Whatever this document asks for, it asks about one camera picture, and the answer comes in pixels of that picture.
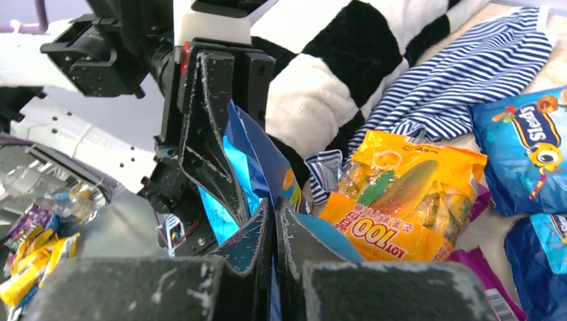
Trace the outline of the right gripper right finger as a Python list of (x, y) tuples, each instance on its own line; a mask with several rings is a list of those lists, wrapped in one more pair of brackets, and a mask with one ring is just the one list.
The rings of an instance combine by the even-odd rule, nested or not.
[(494, 320), (481, 282), (452, 262), (354, 263), (275, 204), (283, 320)]

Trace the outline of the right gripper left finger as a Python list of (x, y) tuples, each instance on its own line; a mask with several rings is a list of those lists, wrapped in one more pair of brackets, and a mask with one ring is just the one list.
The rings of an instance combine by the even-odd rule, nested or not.
[(73, 258), (27, 307), (26, 320), (267, 320), (271, 207), (204, 256)]

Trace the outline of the blue Slendy candy bag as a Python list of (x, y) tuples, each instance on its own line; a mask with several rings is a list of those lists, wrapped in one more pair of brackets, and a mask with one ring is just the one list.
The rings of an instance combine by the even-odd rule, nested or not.
[(566, 212), (566, 87), (522, 94), (469, 110), (487, 155), (495, 210), (510, 216)]

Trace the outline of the blue candy bag front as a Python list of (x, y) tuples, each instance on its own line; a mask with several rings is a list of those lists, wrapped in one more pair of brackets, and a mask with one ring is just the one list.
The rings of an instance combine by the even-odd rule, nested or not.
[(213, 320), (357, 320), (351, 273), (360, 254), (329, 222), (305, 215), (289, 162), (230, 102), (223, 150), (249, 206), (241, 228), (211, 218), (224, 270)]

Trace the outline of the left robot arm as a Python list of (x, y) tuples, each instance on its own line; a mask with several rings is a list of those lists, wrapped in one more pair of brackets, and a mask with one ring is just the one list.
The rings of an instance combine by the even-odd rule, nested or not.
[(68, 87), (85, 96), (142, 98), (151, 75), (164, 96), (159, 163), (174, 170), (219, 204), (241, 227), (251, 217), (233, 165), (225, 154), (225, 130), (236, 105), (265, 108), (273, 59), (251, 42), (249, 16), (261, 1), (91, 1), (92, 12), (47, 38), (45, 3), (39, 23), (4, 27), (4, 38), (23, 49), (23, 69), (3, 78), (4, 87)]

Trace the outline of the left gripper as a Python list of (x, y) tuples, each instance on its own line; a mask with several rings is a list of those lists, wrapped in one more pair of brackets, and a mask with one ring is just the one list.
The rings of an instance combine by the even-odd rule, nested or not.
[(164, 114), (154, 139), (156, 168), (142, 179), (140, 195), (162, 217), (159, 239), (171, 253), (202, 255), (217, 243), (201, 191), (238, 225), (249, 218), (223, 135), (232, 100), (261, 120), (274, 60), (250, 45), (199, 39), (183, 47), (163, 41), (146, 61), (164, 95)]

